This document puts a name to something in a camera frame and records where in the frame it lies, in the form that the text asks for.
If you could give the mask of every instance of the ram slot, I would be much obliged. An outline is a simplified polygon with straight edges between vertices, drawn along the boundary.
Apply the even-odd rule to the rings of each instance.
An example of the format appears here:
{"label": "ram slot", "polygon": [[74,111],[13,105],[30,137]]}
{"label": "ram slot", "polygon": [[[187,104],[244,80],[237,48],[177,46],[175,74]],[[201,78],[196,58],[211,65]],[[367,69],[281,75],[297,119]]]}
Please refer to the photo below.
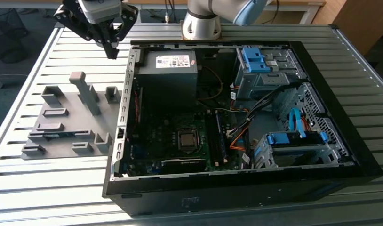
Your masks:
{"label": "ram slot", "polygon": [[225,145],[220,126],[220,116],[216,113],[205,115],[205,129],[211,162],[215,166],[227,163]]}

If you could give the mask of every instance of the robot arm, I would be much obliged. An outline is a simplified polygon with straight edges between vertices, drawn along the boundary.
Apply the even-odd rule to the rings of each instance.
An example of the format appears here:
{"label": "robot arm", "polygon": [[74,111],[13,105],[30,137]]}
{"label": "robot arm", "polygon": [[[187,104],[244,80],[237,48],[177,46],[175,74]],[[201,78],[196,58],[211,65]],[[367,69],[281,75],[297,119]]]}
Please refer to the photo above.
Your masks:
{"label": "robot arm", "polygon": [[219,17],[237,26],[255,22],[272,0],[189,0],[188,13],[181,26],[188,40],[216,40],[221,27]]}
{"label": "robot arm", "polygon": [[[249,25],[272,0],[189,0],[181,34],[188,40],[219,39],[219,17],[239,26]],[[121,0],[62,0],[53,17],[86,41],[94,40],[108,59],[117,57],[117,44],[134,25],[138,10]],[[113,28],[113,19],[121,25]]]}
{"label": "robot arm", "polygon": [[[62,0],[53,17],[86,41],[94,40],[104,48],[108,59],[117,57],[117,44],[137,19],[138,10],[120,0]],[[121,25],[113,28],[113,19]]]}

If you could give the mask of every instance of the blue plastic clip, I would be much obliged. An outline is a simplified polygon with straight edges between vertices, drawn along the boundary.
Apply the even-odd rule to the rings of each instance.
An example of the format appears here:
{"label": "blue plastic clip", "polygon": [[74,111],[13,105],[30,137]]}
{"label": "blue plastic clip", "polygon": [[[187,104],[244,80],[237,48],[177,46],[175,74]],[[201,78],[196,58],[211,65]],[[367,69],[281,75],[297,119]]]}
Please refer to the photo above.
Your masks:
{"label": "blue plastic clip", "polygon": [[271,134],[267,136],[267,140],[268,140],[268,144],[273,144],[273,138],[272,138],[272,136],[271,136]]}
{"label": "blue plastic clip", "polygon": [[272,137],[273,137],[276,145],[288,144],[289,143],[289,138],[287,137],[285,133],[273,133]]}
{"label": "blue plastic clip", "polygon": [[327,133],[325,133],[324,131],[321,131],[321,132],[319,133],[319,136],[321,137],[324,143],[328,143],[328,136],[327,136]]}
{"label": "blue plastic clip", "polygon": [[243,47],[244,61],[247,63],[248,72],[268,73],[269,67],[265,65],[264,55],[257,47]]}
{"label": "blue plastic clip", "polygon": [[260,151],[261,151],[261,148],[259,147],[259,148],[255,150],[255,157],[259,155]]}

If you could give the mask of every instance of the aluminum slotted table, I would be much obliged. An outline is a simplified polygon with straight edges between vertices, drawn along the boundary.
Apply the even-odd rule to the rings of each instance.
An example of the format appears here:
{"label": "aluminum slotted table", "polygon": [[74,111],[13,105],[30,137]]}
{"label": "aluminum slotted table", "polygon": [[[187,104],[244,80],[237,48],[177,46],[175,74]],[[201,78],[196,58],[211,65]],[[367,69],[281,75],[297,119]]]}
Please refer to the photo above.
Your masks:
{"label": "aluminum slotted table", "polygon": [[[179,25],[137,24],[105,59],[94,43],[54,28],[0,128],[0,225],[104,225],[171,222],[172,225],[383,225],[383,177],[316,202],[130,218],[101,197],[106,157],[20,159],[42,105],[45,85],[74,91],[70,71],[84,71],[96,91],[122,88],[130,40],[179,40]],[[383,81],[339,30],[328,26],[223,25],[225,40],[297,40],[312,56],[333,93],[383,167]]]}

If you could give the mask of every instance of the sticker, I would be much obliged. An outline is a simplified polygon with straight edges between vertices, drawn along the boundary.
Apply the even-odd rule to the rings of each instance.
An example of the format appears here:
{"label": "sticker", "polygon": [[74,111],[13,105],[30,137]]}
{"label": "sticker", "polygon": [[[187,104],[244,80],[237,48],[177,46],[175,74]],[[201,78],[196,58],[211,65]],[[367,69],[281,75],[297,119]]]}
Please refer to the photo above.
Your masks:
{"label": "sticker", "polygon": [[156,68],[191,67],[189,56],[188,55],[157,56],[155,66]]}
{"label": "sticker", "polygon": [[267,61],[265,63],[267,63],[268,66],[277,66],[276,61]]}
{"label": "sticker", "polygon": [[231,99],[236,100],[236,93],[235,92],[231,92]]}
{"label": "sticker", "polygon": [[245,153],[243,153],[243,156],[241,156],[244,162],[248,164],[249,163],[249,157],[247,156]]}
{"label": "sticker", "polygon": [[200,197],[181,198],[181,207],[191,208],[195,207],[200,201]]}

